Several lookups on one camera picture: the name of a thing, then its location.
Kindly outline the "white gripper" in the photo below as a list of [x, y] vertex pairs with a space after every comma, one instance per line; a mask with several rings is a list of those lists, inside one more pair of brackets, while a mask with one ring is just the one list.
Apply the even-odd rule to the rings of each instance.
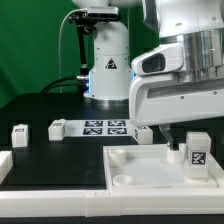
[[169, 124], [224, 116], [224, 77], [180, 83], [177, 73], [183, 65], [179, 43], [160, 45], [132, 61], [130, 120], [135, 126], [159, 125], [172, 151], [179, 145]]

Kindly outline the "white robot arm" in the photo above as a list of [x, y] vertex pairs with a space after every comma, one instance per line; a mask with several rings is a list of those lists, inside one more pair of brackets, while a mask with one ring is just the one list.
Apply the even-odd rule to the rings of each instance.
[[[136, 126], [168, 125], [224, 115], [224, 0], [72, 0], [79, 26], [93, 34], [94, 66], [84, 99], [129, 103]], [[129, 61], [121, 7], [143, 7], [144, 24], [160, 44]]]

